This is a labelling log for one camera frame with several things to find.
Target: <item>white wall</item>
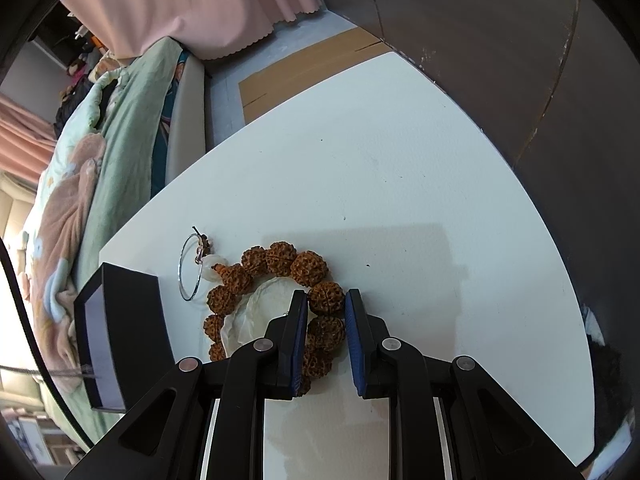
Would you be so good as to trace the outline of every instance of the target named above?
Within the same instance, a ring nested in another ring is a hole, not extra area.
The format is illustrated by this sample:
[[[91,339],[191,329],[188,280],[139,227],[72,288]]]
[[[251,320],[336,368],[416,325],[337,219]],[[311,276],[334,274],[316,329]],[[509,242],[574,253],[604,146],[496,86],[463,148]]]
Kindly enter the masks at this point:
[[[31,210],[33,199],[34,195],[16,186],[4,174],[0,173],[0,234],[7,245],[16,273],[24,270],[24,258],[22,258],[22,264],[19,265],[20,258],[16,251],[15,237]],[[9,282],[2,271],[0,271],[0,364],[32,370],[34,367],[33,357],[9,289]],[[0,372],[0,376],[2,376],[3,382],[6,381],[6,378],[13,378],[10,381],[13,386],[16,385],[13,381],[18,376],[15,374],[3,371]]]
[[[60,106],[60,91],[71,78],[35,44],[26,43],[7,73],[0,92],[28,111],[53,122]]]

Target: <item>blue gripper pad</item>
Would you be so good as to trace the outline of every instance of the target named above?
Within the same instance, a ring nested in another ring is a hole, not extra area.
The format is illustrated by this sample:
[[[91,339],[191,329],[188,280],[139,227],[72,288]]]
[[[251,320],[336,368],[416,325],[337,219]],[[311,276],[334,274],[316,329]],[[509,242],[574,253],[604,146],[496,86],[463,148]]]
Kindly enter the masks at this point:
[[[344,324],[347,333],[347,345],[349,346],[353,384],[356,386],[358,395],[362,397],[366,389],[365,357],[358,333],[358,323],[356,321],[356,317],[358,316],[356,310],[358,306],[354,306],[354,300],[356,305],[358,303],[362,305],[360,293],[357,289],[350,290],[344,299]]]
[[[306,320],[308,317],[309,307],[306,294],[302,301],[300,315],[298,316],[298,325],[296,327],[296,339],[293,346],[293,355],[291,359],[291,385],[293,387],[293,395],[298,393],[300,384],[302,384],[302,361],[305,354],[306,339]]]

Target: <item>brown bead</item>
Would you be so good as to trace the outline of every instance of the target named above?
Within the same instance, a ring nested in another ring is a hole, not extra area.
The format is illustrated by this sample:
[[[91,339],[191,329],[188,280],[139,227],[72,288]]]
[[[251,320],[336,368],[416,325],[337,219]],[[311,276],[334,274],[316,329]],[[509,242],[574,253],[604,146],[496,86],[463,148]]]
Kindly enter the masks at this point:
[[[320,282],[308,294],[309,310],[318,316],[338,314],[344,308],[344,292],[335,282]]]
[[[296,259],[296,248],[286,242],[275,242],[267,250],[267,268],[276,276],[289,276],[291,264]]]
[[[240,264],[234,264],[229,267],[215,264],[213,269],[220,275],[222,283],[228,287],[232,294],[244,294],[248,292],[254,282],[249,273],[246,272]]]
[[[300,253],[291,264],[291,277],[302,286],[314,286],[328,272],[326,261],[313,251]]]
[[[311,389],[311,377],[308,375],[302,376],[302,382],[300,383],[300,387],[296,392],[296,397],[302,397],[305,394],[309,393]]]
[[[302,374],[313,379],[324,377],[331,371],[331,359],[331,354],[327,352],[305,348]]]
[[[316,349],[316,336],[313,334],[310,334],[308,332],[308,329],[306,332],[305,348],[311,348],[312,350]]]
[[[344,341],[344,322],[335,316],[318,316],[309,322],[307,337],[313,336],[316,349],[333,352]]]
[[[207,294],[207,305],[214,314],[228,316],[236,309],[236,296],[227,286],[219,285]]]
[[[211,314],[204,320],[202,325],[204,333],[209,336],[212,341],[220,341],[220,331],[225,323],[224,316],[218,316],[217,314]]]
[[[226,359],[225,348],[221,342],[211,345],[211,348],[209,348],[209,359],[212,361],[222,361],[222,359]]]
[[[242,268],[254,278],[267,273],[267,251],[256,245],[242,253]]]
[[[196,263],[199,265],[202,263],[202,259],[205,256],[209,256],[211,254],[211,243],[207,238],[207,235],[200,235],[198,240],[198,248],[196,249]]]

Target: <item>bed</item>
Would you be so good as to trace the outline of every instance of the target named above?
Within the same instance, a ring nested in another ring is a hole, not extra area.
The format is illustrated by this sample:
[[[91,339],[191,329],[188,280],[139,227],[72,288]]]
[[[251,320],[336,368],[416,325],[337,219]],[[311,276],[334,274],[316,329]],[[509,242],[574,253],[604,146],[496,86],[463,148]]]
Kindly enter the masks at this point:
[[[103,89],[116,80],[106,109],[100,110]],[[28,238],[27,275],[38,251],[42,211],[52,189],[65,178],[65,165],[74,146],[95,132],[102,134],[106,147],[70,272],[77,290],[98,269],[103,245],[166,184],[205,154],[203,65],[176,41],[164,38],[130,66],[98,79],[65,125],[52,163],[40,179],[23,231]],[[84,447],[44,385],[41,393],[49,416]],[[61,393],[94,442],[119,418],[92,411],[82,384]]]

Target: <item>white table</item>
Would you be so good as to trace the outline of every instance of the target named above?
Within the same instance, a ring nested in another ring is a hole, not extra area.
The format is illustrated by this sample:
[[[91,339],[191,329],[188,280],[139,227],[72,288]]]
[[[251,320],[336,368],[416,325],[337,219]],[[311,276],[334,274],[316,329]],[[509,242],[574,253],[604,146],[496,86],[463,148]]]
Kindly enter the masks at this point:
[[[207,361],[209,284],[185,303],[176,283],[192,225],[230,262],[277,240],[321,254],[392,335],[437,358],[471,355],[574,463],[593,450],[588,346],[558,251],[482,131],[396,54],[246,126],[100,253],[159,277],[176,360]],[[345,350],[308,396],[268,401],[265,478],[386,479],[386,417],[384,400],[356,395]]]

